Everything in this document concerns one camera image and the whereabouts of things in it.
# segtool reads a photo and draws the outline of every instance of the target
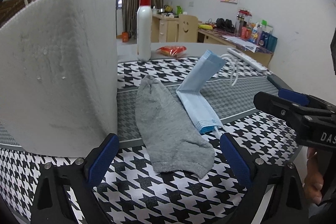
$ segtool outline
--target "wooden chair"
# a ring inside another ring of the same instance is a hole
[[[178,42],[197,42],[198,18],[190,15],[179,15]]]

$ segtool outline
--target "orange container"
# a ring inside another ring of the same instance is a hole
[[[246,30],[245,39],[250,39],[251,34],[252,34],[251,28],[248,28],[248,29]]]
[[[123,32],[121,34],[121,39],[123,40],[123,42],[128,42],[128,32]]]
[[[245,39],[246,31],[247,31],[247,28],[246,27],[242,27],[242,29],[241,29],[241,38]]]

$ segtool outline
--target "paper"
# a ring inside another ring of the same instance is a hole
[[[251,52],[255,52],[257,47],[259,47],[258,45],[256,44],[253,44],[251,42],[248,42],[248,41],[245,41],[245,40],[242,40],[238,37],[228,37],[228,36],[225,36],[223,35],[223,37],[228,40],[228,41],[231,41],[233,42],[234,44],[238,44],[240,46],[243,46],[245,49],[251,51]]]

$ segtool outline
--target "black bag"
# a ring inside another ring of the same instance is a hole
[[[231,32],[234,33],[235,32],[235,27],[232,24],[231,20],[224,20],[222,18],[218,18],[216,21],[216,26],[217,28],[224,30],[226,32]]]

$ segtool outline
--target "floor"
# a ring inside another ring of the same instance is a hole
[[[135,39],[130,39],[129,42],[123,43],[122,39],[117,39],[117,46],[123,46],[123,45],[134,45],[137,41]]]

